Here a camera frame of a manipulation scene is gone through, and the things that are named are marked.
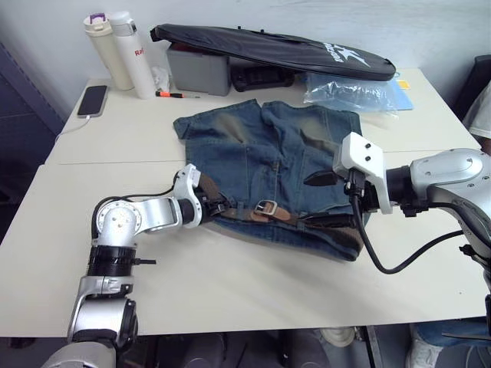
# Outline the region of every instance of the white wall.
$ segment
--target white wall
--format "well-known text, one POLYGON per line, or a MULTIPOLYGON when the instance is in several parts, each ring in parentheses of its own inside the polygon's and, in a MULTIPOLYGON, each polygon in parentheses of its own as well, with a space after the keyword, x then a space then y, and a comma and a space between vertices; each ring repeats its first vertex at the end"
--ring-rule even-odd
POLYGON ((216 25, 299 35, 420 67, 451 104, 473 58, 491 52, 490 0, 0 0, 0 41, 66 117, 88 78, 108 73, 84 33, 94 12, 129 10, 153 64, 154 25, 216 25))

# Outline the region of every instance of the person's leg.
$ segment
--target person's leg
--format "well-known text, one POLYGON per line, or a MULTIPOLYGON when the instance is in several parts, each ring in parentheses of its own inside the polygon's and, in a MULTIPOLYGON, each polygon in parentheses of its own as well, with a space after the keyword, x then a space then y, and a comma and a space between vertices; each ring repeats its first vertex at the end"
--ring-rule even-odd
POLYGON ((442 320, 423 322, 411 326, 413 338, 411 349, 406 358, 407 368, 434 368, 438 356, 444 347, 455 345, 489 346, 491 342, 484 340, 457 339, 445 337, 442 333, 461 335, 487 336, 485 318, 469 320, 442 320))

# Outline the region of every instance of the white thermos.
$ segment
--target white thermos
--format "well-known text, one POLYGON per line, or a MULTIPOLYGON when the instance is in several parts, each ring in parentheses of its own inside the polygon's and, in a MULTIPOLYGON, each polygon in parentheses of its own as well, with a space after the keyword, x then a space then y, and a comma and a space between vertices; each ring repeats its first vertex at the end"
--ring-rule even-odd
POLYGON ((92 41, 102 62, 109 70, 114 86, 120 90, 133 88, 133 82, 113 37, 113 30, 104 13, 92 14, 84 19, 85 33, 92 41))
POLYGON ((130 73, 137 95, 142 100, 155 97, 155 83, 148 66, 145 50, 138 37, 137 27, 128 11, 109 14, 114 40, 120 56, 130 73))

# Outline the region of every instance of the plastic bag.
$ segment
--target plastic bag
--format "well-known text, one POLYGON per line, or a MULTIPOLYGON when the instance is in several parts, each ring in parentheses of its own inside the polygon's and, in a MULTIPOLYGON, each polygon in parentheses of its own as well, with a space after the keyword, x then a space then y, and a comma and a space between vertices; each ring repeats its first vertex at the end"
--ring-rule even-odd
POLYGON ((397 100, 389 82, 307 73, 305 103, 358 113, 386 111, 397 115, 397 100))
POLYGON ((170 92, 169 72, 163 67, 152 67, 153 81, 158 90, 170 92))

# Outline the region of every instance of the metal buckle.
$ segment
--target metal buckle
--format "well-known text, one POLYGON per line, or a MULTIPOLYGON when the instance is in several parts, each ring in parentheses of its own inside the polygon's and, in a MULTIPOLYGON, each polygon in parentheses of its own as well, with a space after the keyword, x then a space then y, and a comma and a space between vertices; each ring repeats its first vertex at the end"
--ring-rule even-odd
POLYGON ((263 199, 262 201, 259 201, 257 205, 255 205, 254 212, 259 213, 260 215, 273 216, 277 208, 278 208, 278 203, 276 203, 275 201, 270 201, 269 199, 263 199), (264 210, 264 208, 268 203, 271 203, 273 205, 271 211, 264 210))

